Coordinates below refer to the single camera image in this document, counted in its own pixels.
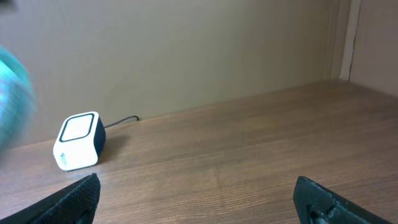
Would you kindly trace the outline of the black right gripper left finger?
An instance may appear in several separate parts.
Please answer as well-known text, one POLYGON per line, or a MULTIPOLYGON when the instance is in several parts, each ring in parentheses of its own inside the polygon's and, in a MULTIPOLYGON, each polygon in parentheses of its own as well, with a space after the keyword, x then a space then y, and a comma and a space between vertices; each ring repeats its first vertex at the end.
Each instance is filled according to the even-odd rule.
POLYGON ((101 184, 95 173, 1 220, 1 224, 92 224, 101 184))

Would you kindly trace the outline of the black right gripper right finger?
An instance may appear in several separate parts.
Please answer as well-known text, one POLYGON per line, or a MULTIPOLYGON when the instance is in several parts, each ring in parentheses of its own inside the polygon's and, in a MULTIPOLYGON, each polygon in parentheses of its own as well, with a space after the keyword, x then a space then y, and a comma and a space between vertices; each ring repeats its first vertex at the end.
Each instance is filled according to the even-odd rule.
POLYGON ((298 177, 293 200, 300 223, 389 223, 305 176, 298 177))

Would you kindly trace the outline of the teal tissue pack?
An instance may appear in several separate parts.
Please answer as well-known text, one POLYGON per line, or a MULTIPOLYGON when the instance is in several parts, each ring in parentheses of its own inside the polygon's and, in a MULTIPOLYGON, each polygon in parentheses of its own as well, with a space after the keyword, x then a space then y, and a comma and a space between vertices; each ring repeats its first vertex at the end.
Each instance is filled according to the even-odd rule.
POLYGON ((35 106, 30 74, 21 62, 1 47, 1 149, 20 138, 35 106))

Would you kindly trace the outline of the white barcode scanner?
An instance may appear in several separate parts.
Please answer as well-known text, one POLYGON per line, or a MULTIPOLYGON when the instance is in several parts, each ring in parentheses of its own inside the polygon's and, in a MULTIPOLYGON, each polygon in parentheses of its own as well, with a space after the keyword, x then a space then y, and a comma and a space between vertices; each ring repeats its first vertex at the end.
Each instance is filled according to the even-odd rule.
POLYGON ((97 164, 105 142, 106 131, 97 112, 75 114, 63 122, 53 156, 61 170, 82 169, 97 164))

